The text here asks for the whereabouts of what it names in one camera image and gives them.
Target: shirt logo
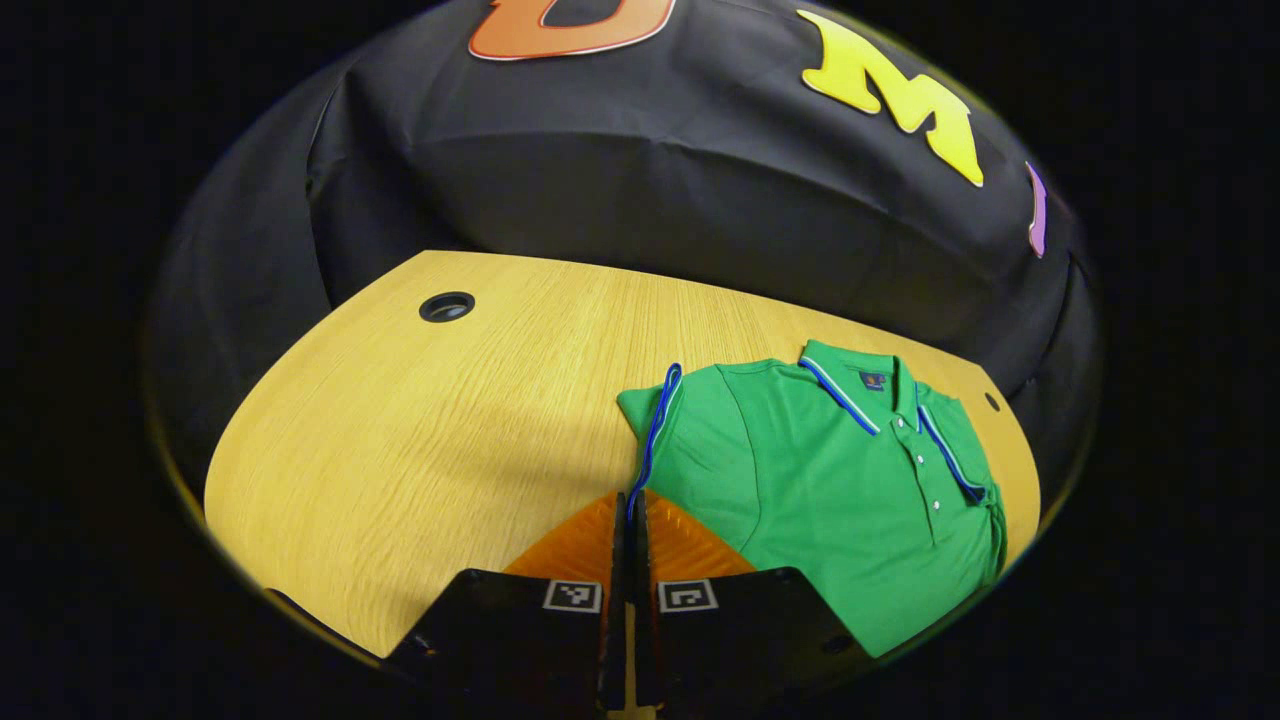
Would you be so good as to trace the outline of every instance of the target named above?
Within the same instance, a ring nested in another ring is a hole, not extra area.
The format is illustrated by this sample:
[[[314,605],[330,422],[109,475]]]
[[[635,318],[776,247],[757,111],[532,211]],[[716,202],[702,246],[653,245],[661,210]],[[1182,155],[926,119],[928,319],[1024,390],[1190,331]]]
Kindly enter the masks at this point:
[[[863,384],[867,389],[874,389],[876,392],[884,392],[884,373],[858,373],[863,378]]]

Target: orange letter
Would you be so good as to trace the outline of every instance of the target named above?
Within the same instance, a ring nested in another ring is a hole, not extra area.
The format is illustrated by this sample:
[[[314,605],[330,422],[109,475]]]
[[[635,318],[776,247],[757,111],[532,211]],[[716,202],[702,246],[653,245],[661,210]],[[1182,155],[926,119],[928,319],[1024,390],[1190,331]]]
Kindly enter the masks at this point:
[[[653,37],[667,24],[676,0],[618,0],[608,18],[586,26],[547,27],[556,0],[494,0],[493,13],[471,36],[471,54],[486,60],[585,55]]]

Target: shirt placket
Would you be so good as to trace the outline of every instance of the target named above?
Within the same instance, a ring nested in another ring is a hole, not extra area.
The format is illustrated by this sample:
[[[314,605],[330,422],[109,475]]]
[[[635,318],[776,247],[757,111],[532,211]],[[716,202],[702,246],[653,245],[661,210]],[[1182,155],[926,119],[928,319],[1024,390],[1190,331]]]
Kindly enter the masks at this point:
[[[920,492],[920,500],[924,503],[924,518],[929,524],[929,538],[937,543],[937,525],[941,518],[942,503],[938,498],[929,495],[929,487],[932,483],[928,482],[929,473],[933,471],[933,465],[937,464],[937,459],[933,457],[928,443],[928,436],[919,433],[911,423],[900,415],[893,415],[890,423],[893,429],[893,437],[897,439],[899,445],[908,454],[911,461],[911,470],[915,477],[915,487]]]

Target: black cloth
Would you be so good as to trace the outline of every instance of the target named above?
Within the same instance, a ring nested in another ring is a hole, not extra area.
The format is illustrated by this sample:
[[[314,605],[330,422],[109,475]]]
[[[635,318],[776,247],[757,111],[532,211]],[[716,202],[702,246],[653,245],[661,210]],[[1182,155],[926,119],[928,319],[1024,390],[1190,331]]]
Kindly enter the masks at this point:
[[[607,17],[613,0],[548,22]],[[333,307],[426,249],[556,258],[774,297],[980,364],[1012,404],[1046,509],[1084,455],[1101,378],[1097,281],[1050,168],[919,56],[842,18],[972,110],[977,188],[882,109],[801,81],[818,28],[781,0],[680,1],[605,53],[497,63],[493,10],[448,3],[301,85],[221,159],[172,240],[146,361],[201,495],[253,383]],[[1044,181],[1046,254],[1028,242]]]

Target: shirt collar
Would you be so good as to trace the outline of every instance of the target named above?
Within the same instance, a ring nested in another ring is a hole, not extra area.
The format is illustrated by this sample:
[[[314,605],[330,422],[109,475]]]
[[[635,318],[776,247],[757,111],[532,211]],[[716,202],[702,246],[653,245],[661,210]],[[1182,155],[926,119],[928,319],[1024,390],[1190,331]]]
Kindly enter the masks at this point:
[[[800,356],[800,365],[808,368],[868,433],[878,434],[896,418],[902,418],[915,432],[920,432],[919,391],[901,357],[854,352],[810,340]],[[884,389],[868,389],[861,373],[883,374]],[[874,397],[879,392],[892,393],[892,410],[884,407],[883,398]]]

